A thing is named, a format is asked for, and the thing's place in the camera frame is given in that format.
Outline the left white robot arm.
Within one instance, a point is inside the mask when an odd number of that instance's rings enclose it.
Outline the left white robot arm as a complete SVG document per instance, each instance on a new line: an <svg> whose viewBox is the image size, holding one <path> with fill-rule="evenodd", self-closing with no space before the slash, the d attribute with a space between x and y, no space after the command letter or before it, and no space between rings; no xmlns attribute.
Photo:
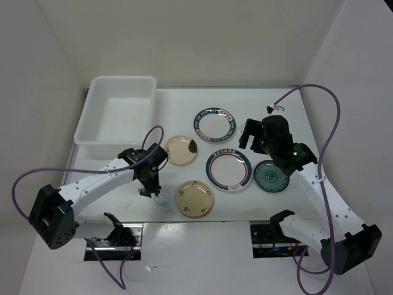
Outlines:
<svg viewBox="0 0 393 295"><path fill-rule="evenodd" d="M80 217L90 204L114 189L138 181L141 196L159 198L162 188L159 167L168 160L167 152L157 144L148 150L129 148L90 176L65 186L42 187L28 217L29 223L51 250L65 246L73 238L101 239L110 246L136 246L130 228L106 211L98 219Z"/></svg>

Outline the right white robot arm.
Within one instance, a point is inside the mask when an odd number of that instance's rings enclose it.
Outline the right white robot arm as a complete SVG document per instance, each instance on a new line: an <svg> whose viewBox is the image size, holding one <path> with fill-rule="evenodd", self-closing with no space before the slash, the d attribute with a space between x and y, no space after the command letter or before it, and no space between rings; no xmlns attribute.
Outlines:
<svg viewBox="0 0 393 295"><path fill-rule="evenodd" d="M343 275L370 259L381 240L377 225L366 225L343 200L321 167L312 150L296 143L288 121L280 115L262 120L247 119L239 147L246 148L252 137L251 150L270 156L282 172L307 196L325 223L318 227L283 210L270 218L270 236L277 242L295 238L320 252L325 265L336 275Z"/></svg>

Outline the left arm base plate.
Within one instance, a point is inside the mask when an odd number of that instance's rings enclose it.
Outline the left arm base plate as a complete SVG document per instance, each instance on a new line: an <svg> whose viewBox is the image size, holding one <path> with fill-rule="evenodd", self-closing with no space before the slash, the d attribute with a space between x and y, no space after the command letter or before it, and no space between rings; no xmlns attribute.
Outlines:
<svg viewBox="0 0 393 295"><path fill-rule="evenodd" d="M141 260L144 225L141 223L123 223L123 227L131 235L121 236L116 242L98 237L89 239L103 261L122 261L129 254L131 254L130 261Z"/></svg>

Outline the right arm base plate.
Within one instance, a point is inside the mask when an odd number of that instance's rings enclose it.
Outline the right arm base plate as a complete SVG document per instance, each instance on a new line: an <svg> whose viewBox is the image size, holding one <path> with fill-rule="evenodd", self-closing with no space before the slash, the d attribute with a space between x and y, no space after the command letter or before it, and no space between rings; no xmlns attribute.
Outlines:
<svg viewBox="0 0 393 295"><path fill-rule="evenodd" d="M300 256L305 245L293 238L276 238L268 221L249 224L254 259Z"/></svg>

